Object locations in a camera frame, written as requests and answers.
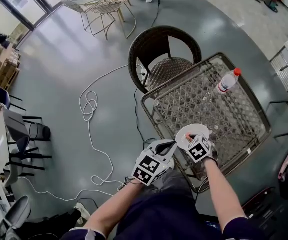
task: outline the round plate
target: round plate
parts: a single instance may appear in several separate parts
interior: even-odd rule
[[[200,136],[204,135],[207,140],[210,137],[210,130],[205,125],[199,123],[187,125],[177,133],[175,138],[177,146],[183,150],[186,149],[190,144],[190,142],[185,137],[185,134],[187,133]]]

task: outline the extension cord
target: extension cord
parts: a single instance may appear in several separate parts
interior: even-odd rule
[[[92,136],[91,136],[91,120],[92,120],[92,118],[93,118],[93,116],[94,116],[94,113],[95,113],[96,109],[98,108],[98,95],[96,94],[95,91],[92,91],[92,90],[87,91],[87,90],[88,90],[93,84],[95,84],[98,80],[102,79],[103,77],[108,76],[109,74],[111,74],[111,73],[113,73],[113,72],[115,72],[115,71],[117,71],[117,70],[120,70],[120,69],[122,69],[122,68],[125,68],[125,67],[127,67],[127,66],[128,66],[128,65],[121,66],[121,67],[119,67],[119,68],[116,68],[116,69],[112,70],[111,72],[109,72],[109,73],[107,73],[107,74],[104,74],[104,75],[100,76],[100,77],[97,78],[94,82],[92,82],[92,83],[81,93],[81,95],[79,96],[79,108],[80,108],[80,111],[81,111],[82,114],[83,114],[83,119],[84,119],[84,121],[87,122],[87,124],[88,124],[88,134],[89,134],[90,144],[91,144],[93,150],[95,150],[95,151],[97,151],[97,152],[99,152],[99,153],[102,153],[103,155],[106,155],[106,156],[108,157],[108,160],[109,160],[109,163],[110,163],[110,166],[111,166],[111,172],[110,172],[109,175],[106,177],[106,179],[102,179],[102,178],[100,178],[100,177],[97,176],[97,175],[93,175],[93,176],[90,178],[90,180],[91,180],[91,182],[92,182],[93,184],[95,184],[96,186],[102,186],[104,183],[120,183],[121,185],[117,188],[117,191],[120,190],[120,188],[124,185],[124,183],[122,183],[122,182],[119,181],[119,180],[108,180],[109,177],[112,175],[112,173],[113,173],[113,171],[114,171],[114,167],[113,167],[113,164],[112,164],[112,161],[111,161],[110,156],[109,156],[107,153],[105,153],[105,152],[103,152],[103,151],[101,151],[101,150],[99,150],[99,149],[96,149],[96,148],[94,147],[94,145],[93,145]],[[85,94],[85,100],[86,100],[86,104],[85,104],[84,108],[82,108],[82,104],[81,104],[81,99],[82,99],[83,94]],[[94,94],[95,97],[92,98],[92,99],[89,99],[89,94]],[[85,110],[86,110],[88,107],[90,107],[90,109],[91,109],[90,112],[85,112]],[[99,184],[98,184],[98,183],[95,183],[95,182],[93,181],[93,178],[99,179],[99,180],[101,181],[101,183],[99,183]],[[65,201],[65,202],[74,201],[74,200],[78,199],[78,197],[80,196],[80,194],[81,194],[82,192],[99,192],[99,193],[108,195],[108,196],[110,196],[110,197],[113,196],[112,194],[109,194],[109,193],[106,193],[106,192],[103,192],[103,191],[100,191],[100,190],[96,190],[96,189],[83,189],[83,190],[81,190],[81,191],[78,193],[78,195],[77,195],[75,198],[66,200],[66,199],[60,198],[60,197],[52,194],[52,193],[49,192],[49,191],[38,192],[38,191],[34,188],[32,182],[31,182],[28,178],[19,177],[19,179],[25,179],[25,180],[27,180],[27,181],[30,183],[30,185],[33,187],[33,190],[34,190],[37,194],[50,194],[51,196],[55,197],[56,199],[59,199],[59,200]]]

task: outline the rectangular glass-top table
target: rectangular glass-top table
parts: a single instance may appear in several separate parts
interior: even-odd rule
[[[222,77],[235,69],[218,53],[194,65],[143,96],[141,104],[161,139],[174,139],[183,127],[202,124],[219,154],[218,165],[225,176],[244,163],[271,131],[269,121],[242,75],[225,94],[216,93]],[[185,151],[173,157],[194,192],[199,191],[206,172]],[[209,188],[206,181],[200,192]]]

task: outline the water bottle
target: water bottle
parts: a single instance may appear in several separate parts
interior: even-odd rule
[[[231,89],[239,80],[241,75],[241,69],[235,68],[233,71],[228,72],[219,84],[216,86],[216,90],[220,94],[225,94],[229,89]]]

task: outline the navy blue shirt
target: navy blue shirt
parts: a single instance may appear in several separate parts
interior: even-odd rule
[[[101,232],[74,229],[62,240],[104,240]],[[201,220],[192,197],[161,192],[138,199],[120,221],[115,240],[262,240],[263,233],[247,218],[235,218],[222,234],[216,223]]]

